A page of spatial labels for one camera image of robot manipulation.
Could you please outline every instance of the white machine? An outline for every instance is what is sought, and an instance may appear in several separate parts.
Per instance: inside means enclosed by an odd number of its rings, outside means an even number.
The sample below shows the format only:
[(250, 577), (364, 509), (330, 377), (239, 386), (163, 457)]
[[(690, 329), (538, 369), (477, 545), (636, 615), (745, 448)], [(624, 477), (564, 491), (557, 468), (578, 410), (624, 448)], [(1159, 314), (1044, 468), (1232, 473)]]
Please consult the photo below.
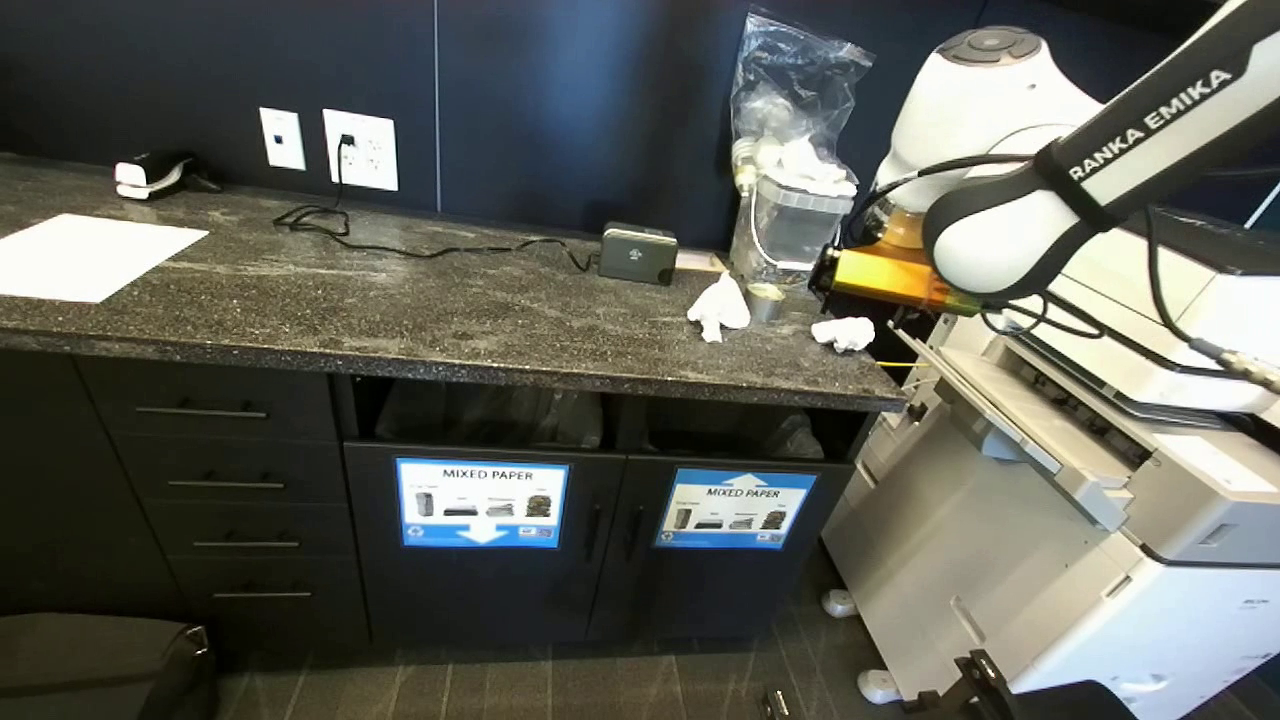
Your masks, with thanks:
[[(1276, 108), (1280, 0), (1228, 0), (1103, 108), (1011, 26), (917, 77), (875, 184), (950, 288), (1035, 329), (944, 320), (917, 342), (910, 410), (875, 419), (823, 533), (900, 695), (983, 648), (1011, 691), (1099, 681), (1185, 714), (1280, 652), (1280, 457), (1202, 419), (1280, 429), (1280, 253), (1134, 213)], [(1003, 149), (1030, 161), (972, 173)]]

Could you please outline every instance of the cabinet door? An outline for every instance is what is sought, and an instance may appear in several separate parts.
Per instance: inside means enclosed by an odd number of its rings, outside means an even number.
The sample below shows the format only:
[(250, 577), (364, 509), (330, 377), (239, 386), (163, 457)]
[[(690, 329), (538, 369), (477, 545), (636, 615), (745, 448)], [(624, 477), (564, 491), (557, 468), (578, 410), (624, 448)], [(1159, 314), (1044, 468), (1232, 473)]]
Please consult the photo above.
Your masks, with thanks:
[(629, 459), (587, 634), (763, 631), (843, 479), (843, 463)]
[[(518, 468), (546, 473), (546, 483), (486, 479)], [(347, 444), (370, 634), (383, 644), (582, 640), (615, 477), (615, 459), (582, 453)]]
[(0, 350), (0, 613), (176, 613), (63, 355)]

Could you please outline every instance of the white tissue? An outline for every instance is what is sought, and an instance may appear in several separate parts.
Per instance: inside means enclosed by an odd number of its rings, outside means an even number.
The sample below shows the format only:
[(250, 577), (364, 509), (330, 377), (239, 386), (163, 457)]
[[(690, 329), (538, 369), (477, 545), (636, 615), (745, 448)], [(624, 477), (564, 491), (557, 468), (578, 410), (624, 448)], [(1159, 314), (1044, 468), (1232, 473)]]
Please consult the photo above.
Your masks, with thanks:
[(727, 271), (686, 305), (686, 320), (704, 329), (704, 342), (718, 342), (724, 329), (749, 329), (753, 307)]
[(875, 324), (869, 314), (814, 320), (814, 342), (830, 342), (830, 350), (862, 350), (875, 341)]

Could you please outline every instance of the cabinet drawer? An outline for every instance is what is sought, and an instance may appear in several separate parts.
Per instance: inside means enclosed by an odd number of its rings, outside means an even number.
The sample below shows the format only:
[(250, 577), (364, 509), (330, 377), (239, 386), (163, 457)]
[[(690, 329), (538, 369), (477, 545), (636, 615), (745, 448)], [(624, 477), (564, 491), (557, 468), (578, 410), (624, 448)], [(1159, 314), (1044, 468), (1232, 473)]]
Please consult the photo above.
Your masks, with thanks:
[(322, 377), (138, 360), (81, 360), (81, 369), (115, 436), (330, 440)]
[(122, 468), (149, 500), (334, 505), (334, 444), (155, 440), (122, 436)]
[(176, 577), (215, 644), (364, 644), (354, 560), (181, 560)]
[(167, 555), (353, 550), (347, 509), (149, 505)]

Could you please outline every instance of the plastic bag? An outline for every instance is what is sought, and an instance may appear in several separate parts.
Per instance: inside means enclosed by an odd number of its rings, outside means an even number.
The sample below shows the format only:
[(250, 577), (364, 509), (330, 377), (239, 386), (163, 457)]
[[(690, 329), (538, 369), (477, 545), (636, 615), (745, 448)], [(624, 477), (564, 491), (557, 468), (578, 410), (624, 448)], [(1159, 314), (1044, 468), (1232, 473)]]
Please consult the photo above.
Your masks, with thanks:
[(830, 161), (869, 69), (873, 52), (847, 38), (749, 10), (727, 96), (733, 141), (808, 141)]

